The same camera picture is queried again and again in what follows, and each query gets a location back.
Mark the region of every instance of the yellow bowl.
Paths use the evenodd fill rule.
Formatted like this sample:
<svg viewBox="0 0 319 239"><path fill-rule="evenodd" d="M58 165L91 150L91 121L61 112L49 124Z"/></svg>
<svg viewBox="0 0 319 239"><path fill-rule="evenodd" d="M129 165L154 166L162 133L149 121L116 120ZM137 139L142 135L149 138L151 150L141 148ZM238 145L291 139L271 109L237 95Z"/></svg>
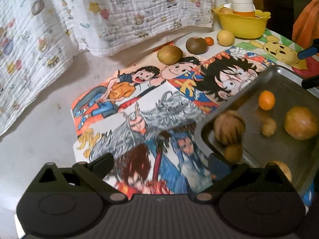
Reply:
<svg viewBox="0 0 319 239"><path fill-rule="evenodd" d="M256 17L243 17L237 14L220 13L221 8L212 9L217 13L223 29L232 32L235 37L245 39L257 39L265 30L267 21L270 19L270 12L256 10Z"/></svg>

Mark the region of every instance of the brown hair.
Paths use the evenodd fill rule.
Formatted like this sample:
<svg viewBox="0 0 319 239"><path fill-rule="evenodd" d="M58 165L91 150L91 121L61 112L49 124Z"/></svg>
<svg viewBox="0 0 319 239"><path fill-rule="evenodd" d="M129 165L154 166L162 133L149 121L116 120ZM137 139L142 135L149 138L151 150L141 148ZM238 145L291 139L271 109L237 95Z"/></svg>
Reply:
<svg viewBox="0 0 319 239"><path fill-rule="evenodd" d="M144 182L151 169L151 161L148 158L148 148L144 144L140 144L132 150L128 151L121 159L123 166L120 171L121 179L128 183L128 178L133 177L137 172Z"/></svg>

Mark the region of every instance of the baking tray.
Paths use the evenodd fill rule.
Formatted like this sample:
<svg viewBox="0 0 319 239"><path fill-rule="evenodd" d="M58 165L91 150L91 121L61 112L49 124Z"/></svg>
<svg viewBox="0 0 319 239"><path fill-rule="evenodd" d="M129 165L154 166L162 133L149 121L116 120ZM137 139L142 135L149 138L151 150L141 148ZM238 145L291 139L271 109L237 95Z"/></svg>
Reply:
<svg viewBox="0 0 319 239"><path fill-rule="evenodd" d="M246 123L242 161L251 167L264 167L274 160L286 163L292 173L292 184L303 195L319 168L319 138L298 141L284 129L286 112L294 106L307 107L319 120L319 90L304 90L301 81L302 78L284 67L268 67L250 85L197 124L195 139L198 147L205 154L218 152L223 155L225 147L215 139L213 122L222 112L236 110ZM275 106L268 112L258 106L259 94L264 90L271 91L276 98ZM272 117L277 123L277 130L270 138L260 132L265 117Z"/></svg>

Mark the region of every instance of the small orange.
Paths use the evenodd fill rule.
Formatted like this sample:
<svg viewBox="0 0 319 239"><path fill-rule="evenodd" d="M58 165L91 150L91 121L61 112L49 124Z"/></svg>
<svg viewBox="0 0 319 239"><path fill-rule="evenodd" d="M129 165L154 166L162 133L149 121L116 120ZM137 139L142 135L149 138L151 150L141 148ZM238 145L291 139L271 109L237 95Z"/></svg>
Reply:
<svg viewBox="0 0 319 239"><path fill-rule="evenodd" d="M263 91L258 98L258 105L265 111L270 111L275 105L275 96L270 91Z"/></svg>
<svg viewBox="0 0 319 239"><path fill-rule="evenodd" d="M206 43L207 43L207 46L213 46L213 44L214 44L214 39L212 38L212 37L206 37L206 38L204 38L204 40L206 41Z"/></svg>

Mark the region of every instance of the white table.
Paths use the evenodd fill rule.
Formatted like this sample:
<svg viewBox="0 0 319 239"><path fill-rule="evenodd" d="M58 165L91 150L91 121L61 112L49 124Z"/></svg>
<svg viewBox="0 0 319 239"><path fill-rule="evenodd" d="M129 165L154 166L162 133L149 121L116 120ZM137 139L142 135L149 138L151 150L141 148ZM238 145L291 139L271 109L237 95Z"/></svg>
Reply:
<svg viewBox="0 0 319 239"><path fill-rule="evenodd" d="M217 44L216 34L220 29L216 21L215 31L194 32L178 38L175 44L186 51L185 43L189 37L211 36L215 45L201 55L208 59L228 48ZM138 54L139 46L128 51L131 55ZM42 91L9 131L0 137L1 238L17 238L14 225L16 205L41 167L46 162L55 162L58 167L71 167L75 163L72 145L77 136L70 113L71 103L125 65L117 56L98 58L89 52L81 53L73 65Z"/></svg>

